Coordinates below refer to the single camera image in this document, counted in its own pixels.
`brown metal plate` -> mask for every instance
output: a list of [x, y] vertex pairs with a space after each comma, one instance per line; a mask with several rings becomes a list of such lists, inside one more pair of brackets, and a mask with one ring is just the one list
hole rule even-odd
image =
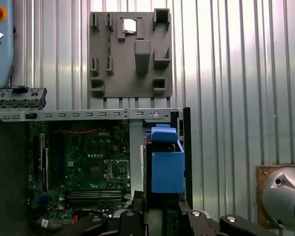
[[284, 167], [295, 167], [295, 165], [272, 165], [272, 166], [257, 166], [257, 205], [258, 205], [258, 220], [262, 227], [266, 229], [280, 229], [267, 216], [266, 211], [262, 205], [262, 190], [264, 182], [274, 171]]

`gray holder plate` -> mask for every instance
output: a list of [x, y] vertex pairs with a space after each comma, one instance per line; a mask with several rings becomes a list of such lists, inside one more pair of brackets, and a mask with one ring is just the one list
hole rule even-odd
[[89, 17], [90, 96], [172, 96], [170, 21], [169, 9], [92, 12]]

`corrugated metal wall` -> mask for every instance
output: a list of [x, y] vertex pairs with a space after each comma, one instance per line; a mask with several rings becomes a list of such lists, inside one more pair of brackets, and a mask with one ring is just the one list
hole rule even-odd
[[[161, 7], [173, 97], [89, 98], [89, 12]], [[295, 0], [14, 0], [14, 22], [13, 83], [46, 87], [47, 110], [190, 106], [194, 207], [215, 219], [256, 221], [255, 166], [295, 163]]]

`motherboard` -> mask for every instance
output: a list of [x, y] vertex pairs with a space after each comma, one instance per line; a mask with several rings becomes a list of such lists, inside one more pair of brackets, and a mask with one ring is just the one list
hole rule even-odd
[[131, 204], [129, 124], [121, 121], [29, 123], [31, 218], [66, 228]]

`blue plastic part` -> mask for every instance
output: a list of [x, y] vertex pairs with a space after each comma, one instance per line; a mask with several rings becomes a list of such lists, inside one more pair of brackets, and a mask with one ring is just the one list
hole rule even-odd
[[178, 140], [176, 129], [169, 125], [157, 125], [153, 142], [177, 143], [175, 152], [152, 152], [152, 193], [183, 193], [184, 150]]
[[178, 134], [175, 128], [169, 124], [157, 124], [151, 130], [152, 142], [175, 143], [178, 140]]
[[0, 88], [4, 87], [8, 79], [13, 61], [13, 22], [12, 0], [0, 0], [0, 6], [4, 7], [7, 17], [0, 22]]

